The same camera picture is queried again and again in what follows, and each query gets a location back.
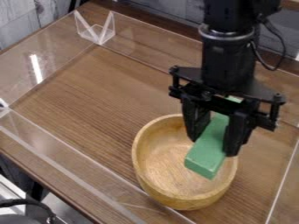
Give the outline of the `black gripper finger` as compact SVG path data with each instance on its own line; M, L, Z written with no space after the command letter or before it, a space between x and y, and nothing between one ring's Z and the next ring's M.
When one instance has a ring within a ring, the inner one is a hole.
M235 157L243 144L248 142L255 125L250 121L248 114L235 112L228 117L228 126L224 132L223 151L228 157Z

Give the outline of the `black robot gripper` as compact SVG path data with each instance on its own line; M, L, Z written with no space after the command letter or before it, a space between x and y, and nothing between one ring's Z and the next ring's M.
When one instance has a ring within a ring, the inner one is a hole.
M279 109L286 97L263 86L255 78L258 28L218 31L204 24L201 64L172 66L169 96L181 101L181 114L188 138L195 142L211 122L211 113L231 116L248 114L256 127L276 128Z

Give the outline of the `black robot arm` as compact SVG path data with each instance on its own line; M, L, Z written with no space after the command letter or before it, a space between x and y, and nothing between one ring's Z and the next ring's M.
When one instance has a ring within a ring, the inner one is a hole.
M278 33L268 17L279 12L280 0L204 0L201 63L172 66L169 96L181 101L188 138L195 141L211 124L211 112L228 117L224 155L239 154L252 130L276 129L286 97L255 78L260 28Z

